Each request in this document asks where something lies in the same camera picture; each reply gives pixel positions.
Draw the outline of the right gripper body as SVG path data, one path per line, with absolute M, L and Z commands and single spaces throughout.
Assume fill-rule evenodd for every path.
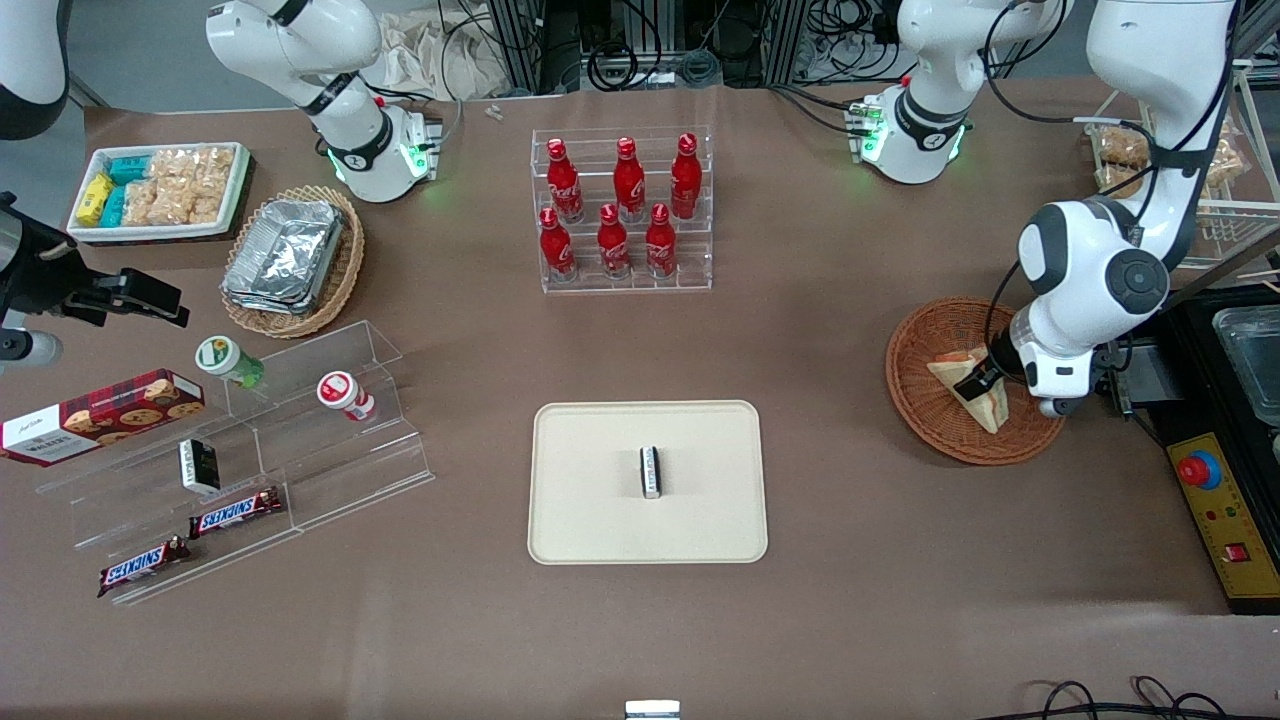
M 14 208 L 17 196 L 1 196 L 3 320 L 19 315 L 61 315 L 70 293 L 63 260 L 74 242 L 69 236 Z

